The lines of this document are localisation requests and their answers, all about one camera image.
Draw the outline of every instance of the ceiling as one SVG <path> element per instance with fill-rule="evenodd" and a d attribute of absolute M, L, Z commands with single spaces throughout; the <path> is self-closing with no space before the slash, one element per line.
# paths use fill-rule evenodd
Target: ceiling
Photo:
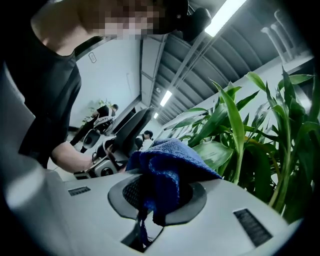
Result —
<path fill-rule="evenodd" d="M 223 3 L 224 0 L 190 1 L 194 9 L 205 7 L 212 15 Z M 143 42 L 142 101 L 159 110 L 158 121 L 165 124 L 215 94 L 217 89 L 210 79 L 224 88 L 229 81 L 235 82 L 277 57 L 268 36 L 261 32 L 263 27 L 275 22 L 276 9 L 267 0 L 247 1 L 182 82 L 179 74 L 190 64 L 189 57 L 199 55 L 201 48 L 212 38 L 203 33 L 202 38 L 188 43 L 182 40 L 180 32 L 174 31 L 166 36 L 148 38 L 148 49 L 148 43 Z M 154 43 L 155 48 L 150 47 L 150 43 Z M 161 107 L 160 102 L 168 88 L 172 97 Z"/>

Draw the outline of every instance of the fluorescent light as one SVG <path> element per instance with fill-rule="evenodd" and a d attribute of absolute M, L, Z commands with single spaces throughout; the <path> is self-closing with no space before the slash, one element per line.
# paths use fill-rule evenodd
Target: fluorescent light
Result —
<path fill-rule="evenodd" d="M 165 95 L 164 95 L 164 97 L 163 97 L 163 99 L 162 99 L 161 102 L 160 102 L 160 105 L 161 105 L 162 107 L 164 107 L 164 106 L 166 105 L 166 103 L 167 103 L 167 101 L 169 100 L 169 98 L 171 97 L 171 95 L 172 95 L 172 93 L 167 90 L 166 93 L 165 93 Z"/>
<path fill-rule="evenodd" d="M 247 0 L 226 0 L 212 18 L 211 24 L 204 31 L 214 37 L 246 1 Z"/>

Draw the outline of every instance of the vent grille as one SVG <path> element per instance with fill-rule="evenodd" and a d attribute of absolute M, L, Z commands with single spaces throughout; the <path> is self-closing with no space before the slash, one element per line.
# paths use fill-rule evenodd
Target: vent grille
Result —
<path fill-rule="evenodd" d="M 90 191 L 91 189 L 88 188 L 87 186 L 82 186 L 82 187 L 77 187 L 77 188 L 73 188 L 73 189 L 69 189 L 68 192 L 69 194 L 73 197 L 79 194 L 83 194 L 85 192 Z"/>

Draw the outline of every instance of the microfiber cloth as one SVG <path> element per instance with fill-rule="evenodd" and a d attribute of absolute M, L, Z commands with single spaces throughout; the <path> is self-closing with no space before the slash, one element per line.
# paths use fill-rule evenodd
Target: microfiber cloth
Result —
<path fill-rule="evenodd" d="M 221 179 L 196 151 L 176 138 L 156 140 L 148 150 L 134 152 L 126 170 L 135 168 L 148 178 L 148 189 L 139 209 L 143 225 L 149 210 L 153 211 L 153 222 L 164 226 L 166 214 L 179 208 L 181 183 Z"/>

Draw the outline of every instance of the white machine surface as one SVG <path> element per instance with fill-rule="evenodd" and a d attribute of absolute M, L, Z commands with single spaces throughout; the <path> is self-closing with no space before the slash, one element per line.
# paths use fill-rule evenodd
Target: white machine surface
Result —
<path fill-rule="evenodd" d="M 61 206 L 63 214 L 73 219 L 77 234 L 85 233 L 91 241 L 94 237 L 100 252 L 104 251 L 103 248 L 105 252 L 109 250 L 109 243 L 122 247 L 121 241 L 136 224 L 132 219 L 119 216 L 108 201 L 110 188 L 132 175 L 136 174 L 125 172 L 61 184 L 61 189 L 64 187 L 61 196 L 68 197 L 67 209 L 65 205 Z M 265 203 L 228 181 L 217 179 L 200 183 L 207 193 L 207 202 L 201 212 L 189 223 L 166 226 L 144 254 L 227 256 L 248 253 L 256 247 L 234 215 L 241 209 L 248 209 L 272 236 L 283 232 L 288 226 Z M 90 191 L 69 195 L 68 190 L 80 187 L 88 187 Z M 125 255 L 130 252 L 138 253 L 127 247 Z"/>

